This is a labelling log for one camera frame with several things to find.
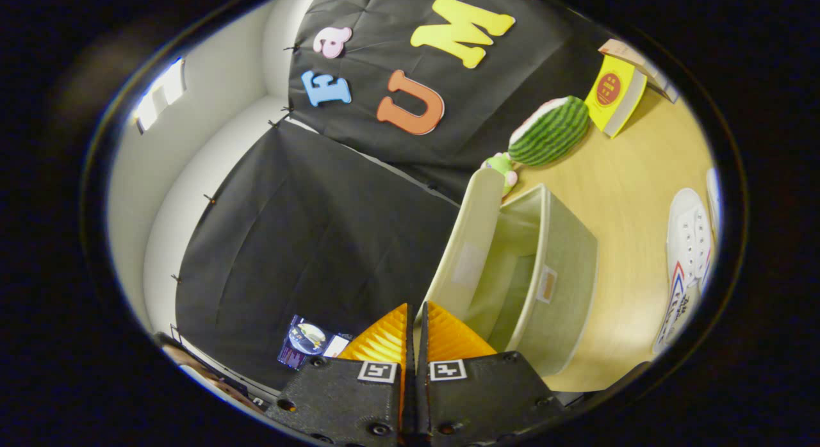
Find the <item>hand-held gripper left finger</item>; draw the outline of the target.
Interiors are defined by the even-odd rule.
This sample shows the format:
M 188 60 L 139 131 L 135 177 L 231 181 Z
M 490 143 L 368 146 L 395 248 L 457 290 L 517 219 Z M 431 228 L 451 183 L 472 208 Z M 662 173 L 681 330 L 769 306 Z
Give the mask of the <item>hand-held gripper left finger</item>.
M 310 357 L 267 417 L 331 446 L 410 444 L 418 430 L 412 315 L 402 304 L 339 357 Z

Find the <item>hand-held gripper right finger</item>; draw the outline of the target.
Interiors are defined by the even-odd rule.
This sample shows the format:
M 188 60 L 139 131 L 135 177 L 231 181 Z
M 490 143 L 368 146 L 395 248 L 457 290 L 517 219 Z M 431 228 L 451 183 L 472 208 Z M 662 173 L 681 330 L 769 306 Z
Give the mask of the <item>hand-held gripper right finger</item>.
M 523 354 L 497 352 L 445 308 L 424 303 L 416 366 L 422 445 L 511 444 L 567 411 Z

